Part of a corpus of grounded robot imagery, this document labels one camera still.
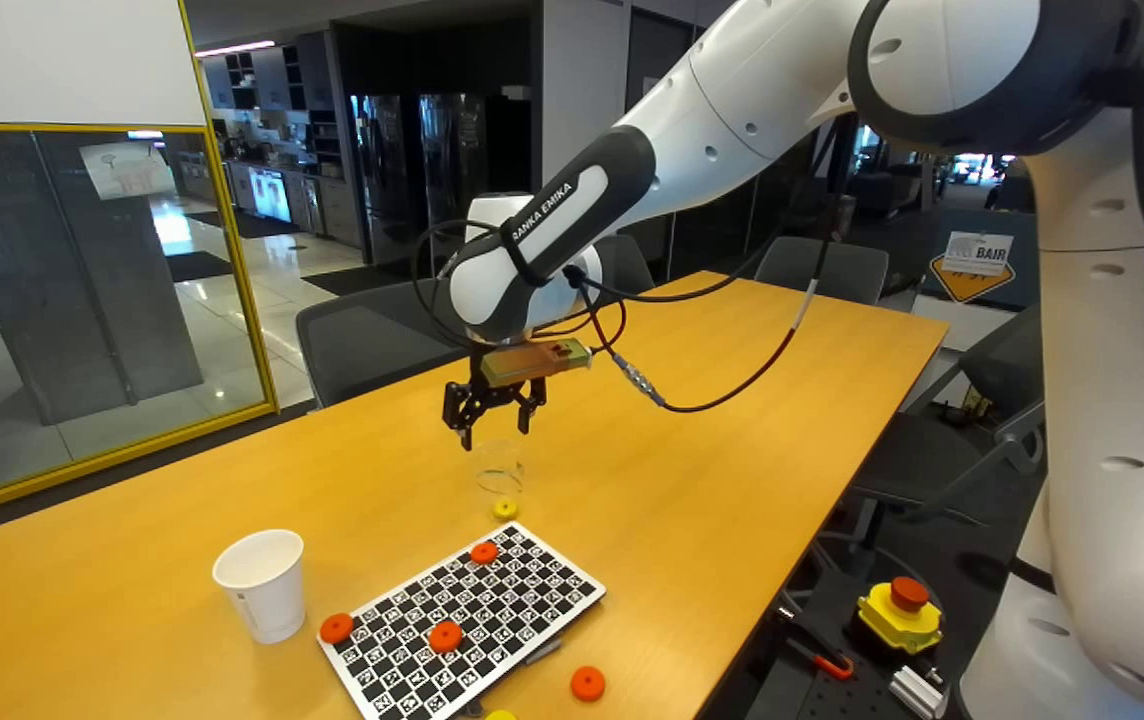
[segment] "wooden table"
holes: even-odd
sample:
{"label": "wooden table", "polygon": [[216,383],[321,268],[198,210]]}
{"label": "wooden table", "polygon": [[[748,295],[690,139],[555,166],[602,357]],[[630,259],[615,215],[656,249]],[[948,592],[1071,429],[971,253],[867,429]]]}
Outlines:
{"label": "wooden table", "polygon": [[[754,371],[801,295],[737,283],[634,303],[624,351],[674,399]],[[610,584],[563,647],[487,692],[516,714],[692,714],[914,389],[936,321],[816,301],[748,394],[669,416],[596,360],[551,379],[524,441],[524,522]],[[357,714],[312,645],[496,520],[439,429],[435,368],[0,526],[0,714]],[[511,413],[479,419],[479,446]],[[310,541],[310,633],[256,647],[214,557],[283,522]],[[575,662],[610,671],[575,705]]]}

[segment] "robotic arm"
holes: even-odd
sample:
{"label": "robotic arm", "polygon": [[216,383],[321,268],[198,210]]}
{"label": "robotic arm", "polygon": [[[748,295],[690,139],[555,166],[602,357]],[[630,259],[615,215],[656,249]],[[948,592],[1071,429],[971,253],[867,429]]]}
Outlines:
{"label": "robotic arm", "polygon": [[1144,714],[1144,0],[742,0],[531,205],[445,268],[479,344],[594,241],[709,205],[862,113],[885,137],[1019,153],[1039,197],[1055,592],[1010,584],[975,714]]}

